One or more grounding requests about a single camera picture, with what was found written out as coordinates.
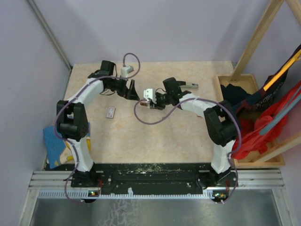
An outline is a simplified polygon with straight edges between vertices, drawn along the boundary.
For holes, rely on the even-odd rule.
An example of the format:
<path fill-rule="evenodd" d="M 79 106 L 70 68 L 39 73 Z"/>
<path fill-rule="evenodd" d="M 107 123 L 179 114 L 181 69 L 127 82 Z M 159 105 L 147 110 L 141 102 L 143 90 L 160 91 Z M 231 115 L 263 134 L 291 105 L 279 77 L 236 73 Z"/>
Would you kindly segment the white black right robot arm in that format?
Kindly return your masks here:
<path fill-rule="evenodd" d="M 228 153 L 232 151 L 237 129 L 240 128 L 236 114 L 227 100 L 221 102 L 200 100 L 192 94 L 198 90 L 198 84 L 177 81 L 174 77 L 163 81 L 163 93 L 154 89 L 143 91 L 150 109 L 164 110 L 167 105 L 176 106 L 181 110 L 195 113 L 205 119 L 207 132 L 214 143 L 214 158 L 211 167 L 210 181 L 221 186 L 227 180 L 225 171 L 230 168 Z"/>

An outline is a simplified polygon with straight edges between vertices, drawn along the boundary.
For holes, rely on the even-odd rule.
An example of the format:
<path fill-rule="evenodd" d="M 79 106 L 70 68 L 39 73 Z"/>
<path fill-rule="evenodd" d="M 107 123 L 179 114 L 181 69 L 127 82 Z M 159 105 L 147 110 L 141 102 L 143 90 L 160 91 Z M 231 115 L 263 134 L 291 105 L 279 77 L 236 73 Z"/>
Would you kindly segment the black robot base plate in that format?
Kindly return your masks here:
<path fill-rule="evenodd" d="M 217 174 L 209 163 L 96 163 L 92 171 L 76 171 L 72 187 L 96 187 L 104 195 L 187 195 L 203 194 L 210 187 L 233 187 L 237 176 L 232 170 Z"/>

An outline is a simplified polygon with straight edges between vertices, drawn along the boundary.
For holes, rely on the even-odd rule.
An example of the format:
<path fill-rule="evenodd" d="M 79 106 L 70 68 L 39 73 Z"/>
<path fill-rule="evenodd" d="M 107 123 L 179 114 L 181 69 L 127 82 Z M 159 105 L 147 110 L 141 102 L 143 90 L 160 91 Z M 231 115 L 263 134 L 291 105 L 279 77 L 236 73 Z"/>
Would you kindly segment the pink white mini stapler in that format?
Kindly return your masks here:
<path fill-rule="evenodd" d="M 149 101 L 141 101 L 140 102 L 140 106 L 145 106 L 147 108 L 150 108 L 151 107 L 151 102 L 149 102 Z"/>

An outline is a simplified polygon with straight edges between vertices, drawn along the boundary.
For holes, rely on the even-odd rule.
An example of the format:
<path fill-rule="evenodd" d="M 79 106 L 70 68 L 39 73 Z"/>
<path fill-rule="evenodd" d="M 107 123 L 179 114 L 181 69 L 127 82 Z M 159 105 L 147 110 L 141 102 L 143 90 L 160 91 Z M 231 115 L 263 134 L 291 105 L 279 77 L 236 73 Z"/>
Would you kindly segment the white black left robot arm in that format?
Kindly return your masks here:
<path fill-rule="evenodd" d="M 102 61 L 100 69 L 88 76 L 76 94 L 68 100 L 58 101 L 56 105 L 55 135 L 60 134 L 60 138 L 70 144 L 76 171 L 83 172 L 81 181 L 88 187 L 97 183 L 98 175 L 91 171 L 94 162 L 86 142 L 89 131 L 86 108 L 105 90 L 116 92 L 127 100 L 139 100 L 135 81 L 131 80 L 127 87 L 128 75 L 134 71 L 133 67 L 123 65 L 119 77 L 112 75 L 115 67 L 116 64 L 111 61 Z"/>

